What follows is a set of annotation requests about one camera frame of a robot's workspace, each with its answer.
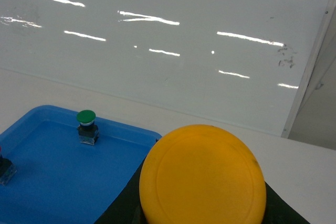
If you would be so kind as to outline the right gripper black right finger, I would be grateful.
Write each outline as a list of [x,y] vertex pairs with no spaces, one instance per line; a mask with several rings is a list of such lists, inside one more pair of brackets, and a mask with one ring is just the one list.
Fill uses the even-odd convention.
[[309,224],[303,216],[290,207],[267,183],[266,210],[262,224]]

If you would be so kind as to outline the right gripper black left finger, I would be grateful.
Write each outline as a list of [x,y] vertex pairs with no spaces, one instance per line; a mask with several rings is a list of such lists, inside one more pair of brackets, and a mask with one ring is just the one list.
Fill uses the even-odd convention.
[[148,223],[140,203],[139,181],[144,161],[117,198],[95,223]]

